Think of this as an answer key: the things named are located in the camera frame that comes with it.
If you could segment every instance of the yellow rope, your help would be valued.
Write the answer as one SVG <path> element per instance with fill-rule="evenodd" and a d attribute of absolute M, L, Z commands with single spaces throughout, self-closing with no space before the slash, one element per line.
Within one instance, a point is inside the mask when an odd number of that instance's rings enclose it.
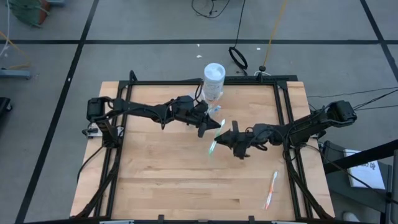
<path fill-rule="evenodd" d="M 267 53 L 266 53 L 266 59 L 264 60 L 264 63 L 262 64 L 263 66 L 266 66 L 267 59 L 268 59 L 268 53 L 269 53 L 269 51 L 270 51 L 270 49 L 271 49 L 271 42 L 272 42 L 272 39 L 274 38 L 274 35 L 275 35 L 275 33 L 276 33 L 276 30 L 278 29 L 278 25 L 279 25 L 280 18 L 282 18 L 282 15 L 283 15 L 283 13 L 284 13 L 284 11 L 285 11 L 286 3 L 287 3 L 287 0 L 284 0 L 284 3 L 283 3 L 283 5 L 282 5 L 282 9 L 280 9 L 280 11 L 279 11 L 278 20 L 276 20 L 275 26 L 274 26 L 274 30 L 272 30 L 271 38 L 269 39 L 269 42 L 268 42 Z"/>
<path fill-rule="evenodd" d="M 18 68 L 29 68 L 30 67 L 30 58 L 29 56 L 23 51 L 21 50 L 19 47 L 17 47 L 17 45 L 15 45 L 14 43 L 12 43 L 12 41 L 10 39 L 7 38 L 6 35 L 4 35 L 1 31 L 0 31 L 0 35 L 3 36 L 6 40 L 8 40 L 8 42 L 15 48 L 18 50 L 19 53 L 21 53 L 27 60 L 27 63 L 22 64 L 22 65 L 14 65 L 9 67 L 8 69 L 18 69 Z"/>

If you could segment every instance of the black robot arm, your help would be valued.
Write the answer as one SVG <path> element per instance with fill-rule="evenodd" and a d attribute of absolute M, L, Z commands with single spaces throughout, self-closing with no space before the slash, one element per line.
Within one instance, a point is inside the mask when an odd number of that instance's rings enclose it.
<path fill-rule="evenodd" d="M 109 120 L 122 114 L 150 118 L 160 123 L 162 129 L 174 120 L 191 124 L 198 128 L 198 137 L 201 138 L 206 130 L 219 128 L 220 124 L 207 114 L 208 104 L 205 101 L 198 101 L 195 106 L 194 101 L 191 96 L 179 96 L 164 104 L 150 106 L 109 97 L 92 98 L 88 101 L 86 117 L 89 122 L 97 124 L 103 133 L 103 145 L 108 147 L 115 147 L 118 143 L 118 129 Z M 107 113 L 106 104 L 111 108 Z"/>
<path fill-rule="evenodd" d="M 233 121 L 232 130 L 218 136 L 215 141 L 228 146 L 234 156 L 244 159 L 249 156 L 246 154 L 246 149 L 251 146 L 263 151 L 267 150 L 265 147 L 267 142 L 278 146 L 285 141 L 288 146 L 297 146 L 307 142 L 310 136 L 322 132 L 330 126 L 340 128 L 351 125 L 356 118 L 350 103 L 336 101 L 322 109 L 312 111 L 310 115 L 300 118 L 292 124 L 282 126 L 255 124 L 252 128 L 247 128 L 247 131 L 239 132 L 238 123 Z"/>

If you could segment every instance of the concrete floor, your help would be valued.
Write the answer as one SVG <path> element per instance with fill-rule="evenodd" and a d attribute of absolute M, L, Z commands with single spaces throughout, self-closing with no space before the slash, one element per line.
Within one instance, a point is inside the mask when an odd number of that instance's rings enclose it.
<path fill-rule="evenodd" d="M 210 6 L 197 0 L 207 12 Z M 215 1 L 221 9 L 225 0 Z M 79 40 L 93 0 L 67 0 L 53 8 L 42 29 L 11 18 L 14 40 Z M 231 1 L 222 16 L 205 19 L 195 15 L 187 0 L 99 0 L 88 40 L 234 39 L 242 1 Z M 240 39 L 268 39 L 282 1 L 247 1 Z M 368 1 L 386 40 L 398 40 L 398 2 Z M 6 8 L 0 7 L 0 30 L 6 31 Z M 289 1 L 276 39 L 377 40 L 360 1 Z M 81 130 L 87 99 L 97 96 L 101 82 L 125 80 L 133 69 L 139 80 L 181 80 L 202 77 L 210 62 L 225 66 L 227 75 L 239 68 L 229 57 L 230 44 L 86 44 L 77 65 L 49 154 L 26 217 L 27 222 L 67 218 L 76 188 L 76 173 L 83 160 L 86 139 Z M 49 128 L 76 44 L 19 44 L 32 59 L 30 80 L 0 80 L 0 96 L 10 97 L 14 110 L 0 130 L 0 222 L 13 223 Z M 253 74 L 264 60 L 265 44 L 238 44 Z M 398 45 L 388 45 L 398 57 Z M 0 66 L 23 62 L 9 49 Z M 297 75 L 308 96 L 330 95 L 398 86 L 380 45 L 275 44 L 267 63 L 274 75 Z M 319 108 L 345 99 L 357 105 L 387 91 L 338 98 L 309 98 Z M 396 105 L 396 95 L 372 106 Z M 347 128 L 331 128 L 322 141 L 355 149 L 368 149 L 396 139 L 398 108 L 358 112 Z M 375 211 L 332 194 L 335 212 L 354 211 L 363 222 L 378 222 Z"/>

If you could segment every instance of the wooden tabletop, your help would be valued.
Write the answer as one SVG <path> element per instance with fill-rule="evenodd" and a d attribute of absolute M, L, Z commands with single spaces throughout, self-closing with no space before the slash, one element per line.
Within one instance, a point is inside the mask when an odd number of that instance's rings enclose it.
<path fill-rule="evenodd" d="M 100 96 L 116 97 L 118 82 L 104 82 Z M 294 119 L 309 114 L 302 82 L 288 82 Z M 131 100 L 148 105 L 165 103 L 180 95 L 193 94 L 193 85 L 137 85 Z M 226 120 L 223 132 L 238 121 L 244 131 L 255 123 L 279 124 L 275 96 L 271 86 L 224 86 L 218 102 L 221 110 L 213 119 Z M 147 118 L 128 116 L 118 183 L 113 206 L 113 219 L 156 220 L 159 214 L 167 220 L 294 220 L 289 180 L 282 146 L 267 145 L 268 151 L 248 149 L 251 157 L 240 160 L 225 146 L 217 145 L 212 155 L 209 147 L 215 130 L 197 137 L 197 129 L 173 121 L 161 130 L 160 124 Z M 317 146 L 316 141 L 309 144 Z M 101 145 L 101 139 L 88 141 L 84 161 Z M 334 216 L 330 194 L 317 151 L 303 148 L 302 160 L 308 189 L 320 205 Z M 100 181 L 105 150 L 81 172 L 71 215 L 76 215 L 92 198 Z M 266 201 L 272 175 L 277 176 L 272 202 Z M 298 189 L 301 216 L 305 209 Z M 108 192 L 104 195 L 104 214 Z"/>

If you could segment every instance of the paper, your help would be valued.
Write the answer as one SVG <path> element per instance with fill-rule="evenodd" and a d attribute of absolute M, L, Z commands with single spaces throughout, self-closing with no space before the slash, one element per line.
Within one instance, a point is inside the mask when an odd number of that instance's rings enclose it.
<path fill-rule="evenodd" d="M 344 156 L 351 156 L 357 152 L 357 150 L 352 149 L 344 149 Z M 349 168 L 348 173 L 355 176 L 359 180 L 367 183 L 374 189 L 382 189 L 385 190 L 383 178 L 381 177 L 379 163 L 377 161 L 368 162 L 367 164 L 362 164 L 360 166 Z M 349 183 L 352 187 L 362 187 L 366 188 L 365 185 L 355 180 L 352 177 L 349 177 Z"/>

